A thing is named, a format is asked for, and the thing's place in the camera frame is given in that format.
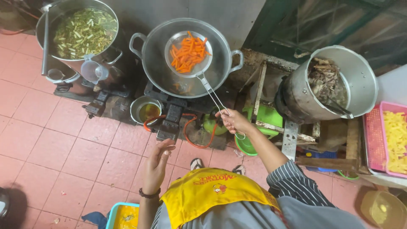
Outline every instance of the blue basket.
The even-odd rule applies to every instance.
[[[125,203],[125,202],[118,202],[113,205],[112,209],[110,210],[109,220],[107,221],[106,229],[113,229],[114,221],[116,220],[117,209],[120,205],[132,206],[132,207],[140,207],[139,204],[132,204],[132,203]]]
[[[305,153],[311,153],[311,158],[337,158],[336,157],[336,152],[331,152],[331,151],[325,151],[323,153],[318,153],[316,151],[312,150],[304,150]],[[305,168],[309,171],[313,172],[336,172],[338,170],[333,170],[333,169],[324,169],[324,168],[319,168],[319,167],[311,167],[311,166],[305,166]]]

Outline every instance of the yellow apron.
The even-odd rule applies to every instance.
[[[202,168],[173,181],[161,197],[168,210],[171,228],[176,229],[216,205],[254,201],[278,212],[277,200],[246,176],[222,169]]]

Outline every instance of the sandal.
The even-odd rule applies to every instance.
[[[203,168],[202,160],[200,158],[195,158],[191,161],[191,171]]]
[[[234,169],[232,169],[232,172],[244,176],[246,174],[246,169],[243,165],[238,165]]]

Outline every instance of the bracelet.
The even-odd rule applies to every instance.
[[[161,188],[159,188],[158,191],[157,191],[155,194],[153,194],[153,195],[147,195],[147,194],[144,194],[144,193],[143,193],[143,188],[140,188],[140,189],[138,190],[138,193],[140,194],[140,196],[141,196],[141,197],[144,197],[144,198],[147,198],[147,199],[153,199],[154,197],[157,197],[157,196],[160,194],[160,192],[161,192]]]

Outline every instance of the pink plastic basket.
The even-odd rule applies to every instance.
[[[373,110],[365,114],[366,141],[368,143],[368,164],[375,170],[407,178],[407,175],[391,172],[387,169],[389,153],[387,151],[386,132],[384,129],[383,111],[404,112],[407,106],[382,101]]]

